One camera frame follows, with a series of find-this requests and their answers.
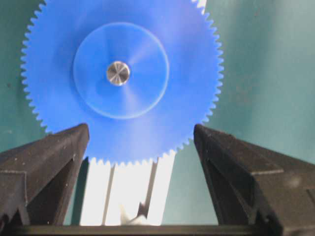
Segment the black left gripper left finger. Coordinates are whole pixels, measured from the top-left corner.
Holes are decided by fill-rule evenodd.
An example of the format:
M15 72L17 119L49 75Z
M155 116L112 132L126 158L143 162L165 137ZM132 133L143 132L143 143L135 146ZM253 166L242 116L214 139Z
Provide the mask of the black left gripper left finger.
M83 123L0 154L0 224L62 225L89 142Z

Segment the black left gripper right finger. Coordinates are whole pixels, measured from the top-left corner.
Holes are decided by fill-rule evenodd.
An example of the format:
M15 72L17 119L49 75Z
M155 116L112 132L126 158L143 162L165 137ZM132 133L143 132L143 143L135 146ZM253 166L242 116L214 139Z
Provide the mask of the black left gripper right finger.
M314 164L200 124L193 139L219 224L314 235Z

